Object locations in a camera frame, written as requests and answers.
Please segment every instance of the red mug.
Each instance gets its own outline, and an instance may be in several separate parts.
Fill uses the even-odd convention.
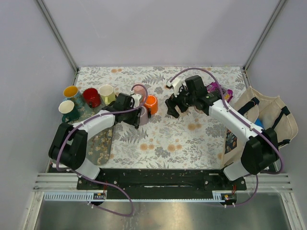
[[[90,108],[96,108],[101,104],[100,95],[97,89],[89,88],[84,90],[83,98],[85,99],[86,103]]]

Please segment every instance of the purple package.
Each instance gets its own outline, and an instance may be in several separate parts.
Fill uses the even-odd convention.
[[[232,90],[228,89],[228,88],[225,88],[224,86],[222,86],[222,91],[223,91],[223,94],[225,95],[225,100],[227,102],[230,102],[230,100],[232,99],[233,97],[233,92]],[[213,91],[219,91],[219,88],[217,87],[217,84],[216,82],[212,82],[210,85],[207,85],[207,91],[208,92],[213,92]]]

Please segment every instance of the pink mug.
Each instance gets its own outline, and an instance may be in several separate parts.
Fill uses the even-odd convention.
[[[141,116],[140,116],[140,126],[143,126],[147,124],[149,117],[148,117],[148,111],[145,106],[142,106]]]
[[[146,91],[145,89],[142,87],[142,86],[136,86],[133,88],[134,90],[134,93],[135,94],[140,94],[142,95],[142,102],[144,101],[145,97],[146,97]]]

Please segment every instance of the cup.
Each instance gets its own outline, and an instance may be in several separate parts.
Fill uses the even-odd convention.
[[[84,99],[82,98],[82,95],[76,86],[71,85],[64,89],[63,95],[67,99],[74,102],[77,109],[80,109],[82,106],[84,106]]]
[[[146,91],[145,91],[145,89],[142,87],[142,86],[135,86],[134,88],[133,88],[133,90],[134,90],[134,93],[135,94],[140,94],[140,95],[142,95],[142,102],[145,100],[145,97],[146,97]]]
[[[63,101],[59,104],[59,112],[63,114],[62,122],[78,120],[80,117],[75,104],[70,100]]]
[[[140,126],[143,126],[147,124],[149,117],[148,117],[148,111],[147,108],[142,106],[141,116],[140,116]]]
[[[151,115],[158,112],[158,99],[153,95],[148,95],[148,98],[145,102],[145,107],[148,109]]]
[[[103,85],[99,88],[98,90],[100,97],[102,101],[106,104],[109,105],[111,102],[115,101],[115,93],[114,89],[111,85]]]
[[[101,104],[100,95],[97,89],[89,88],[84,90],[83,98],[90,108],[96,108]]]

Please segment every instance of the black strap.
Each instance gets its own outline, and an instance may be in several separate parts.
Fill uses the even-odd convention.
[[[252,98],[249,102],[247,102],[242,108],[238,110],[238,113],[244,115],[248,110],[250,110],[255,105],[259,104],[259,100],[257,97]]]
[[[281,118],[282,118],[282,116],[283,116],[284,114],[285,114],[286,116],[288,116],[288,115],[290,114],[290,111],[288,110],[287,106],[285,106],[284,108],[282,108],[282,110],[281,110],[281,112],[280,112],[278,118],[276,118],[276,120],[274,121],[274,124],[273,124],[273,126],[272,126],[272,129],[275,129],[275,128],[276,128],[276,126],[278,125],[278,123],[280,122],[280,120],[281,120]]]
[[[283,145],[287,145],[290,143],[290,139],[285,139],[281,142],[278,142],[278,146],[283,146]]]

